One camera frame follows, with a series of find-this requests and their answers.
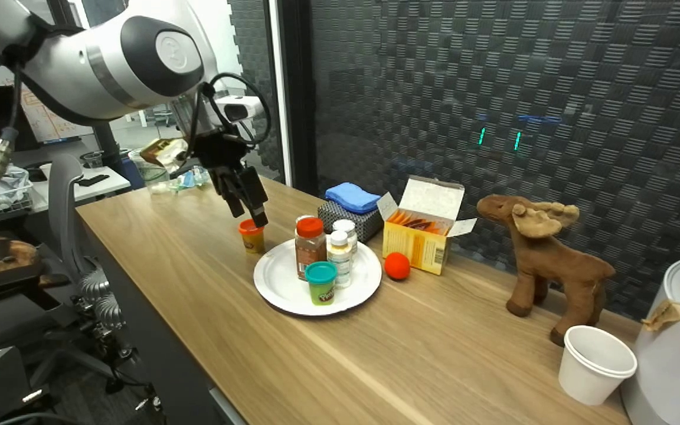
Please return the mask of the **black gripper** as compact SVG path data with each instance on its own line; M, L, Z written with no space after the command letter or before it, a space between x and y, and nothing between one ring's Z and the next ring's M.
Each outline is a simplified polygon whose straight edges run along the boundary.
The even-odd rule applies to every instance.
M243 209L250 211L250 218L257 228L266 228L265 202L266 195L257 173L243 163L247 144L221 133L198 136L193 143L193 156L211 173L218 195L226 202L233 218L243 215Z

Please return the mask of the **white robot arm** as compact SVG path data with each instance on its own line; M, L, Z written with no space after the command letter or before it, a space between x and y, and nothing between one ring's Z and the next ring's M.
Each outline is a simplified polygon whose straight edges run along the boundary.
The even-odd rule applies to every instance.
M93 28L58 28L22 0L0 0L0 65L57 116L93 125L126 114L195 99L188 155L211 173L233 218L247 212L266 224L266 195L240 158L259 144L247 121L270 118L252 92L218 97L211 27L191 0L128 0L128 8Z

